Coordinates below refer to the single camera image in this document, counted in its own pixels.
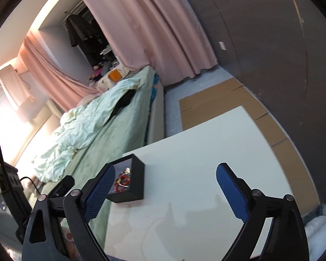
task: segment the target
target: blue object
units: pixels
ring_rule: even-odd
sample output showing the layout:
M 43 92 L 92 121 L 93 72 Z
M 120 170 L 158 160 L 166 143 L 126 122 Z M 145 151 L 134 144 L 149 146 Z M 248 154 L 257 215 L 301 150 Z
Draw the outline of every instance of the blue object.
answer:
M 218 165 L 216 169 L 216 179 L 219 183 L 230 207 L 234 215 L 246 223 L 249 218 L 249 211 L 248 211 L 248 203 L 240 191 L 237 183 L 232 178 L 232 174 L 230 174 L 223 164 Z
M 96 218 L 98 215 L 100 208 L 114 184 L 115 174 L 115 167 L 110 165 L 87 198 L 85 202 L 86 210 L 84 213 L 86 223 L 89 223 L 91 219 Z

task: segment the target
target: floor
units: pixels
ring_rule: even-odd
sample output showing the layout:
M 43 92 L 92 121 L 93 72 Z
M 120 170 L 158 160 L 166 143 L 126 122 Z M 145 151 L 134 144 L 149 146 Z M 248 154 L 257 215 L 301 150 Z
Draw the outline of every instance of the floor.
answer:
M 207 89 L 232 76 L 222 67 L 204 71 L 193 79 L 165 88 L 165 136 L 169 137 L 183 131 L 179 100 Z

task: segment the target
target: black box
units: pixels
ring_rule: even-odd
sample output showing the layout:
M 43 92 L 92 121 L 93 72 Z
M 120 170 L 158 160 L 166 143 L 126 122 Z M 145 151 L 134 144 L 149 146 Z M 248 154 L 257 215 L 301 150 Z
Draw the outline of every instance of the black box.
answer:
M 116 176 L 107 199 L 115 203 L 143 199 L 145 164 L 134 154 L 115 160 L 110 164 L 114 165 Z

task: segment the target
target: orange object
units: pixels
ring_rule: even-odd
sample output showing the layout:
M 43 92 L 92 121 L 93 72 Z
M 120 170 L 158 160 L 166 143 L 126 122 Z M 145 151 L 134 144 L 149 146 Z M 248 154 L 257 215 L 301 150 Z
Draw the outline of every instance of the orange object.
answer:
M 109 78 L 113 82 L 116 82 L 119 81 L 122 78 L 122 76 L 117 69 L 113 69 L 111 72 L 109 72 Z

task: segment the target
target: ceiling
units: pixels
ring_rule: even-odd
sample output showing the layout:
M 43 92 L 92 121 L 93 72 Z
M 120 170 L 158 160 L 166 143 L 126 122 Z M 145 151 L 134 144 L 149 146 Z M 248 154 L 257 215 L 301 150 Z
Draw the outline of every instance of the ceiling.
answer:
M 17 57 L 30 26 L 48 0 L 22 0 L 0 28 L 0 66 Z
M 81 1 L 82 0 L 59 0 L 42 22 L 40 28 L 60 26 Z

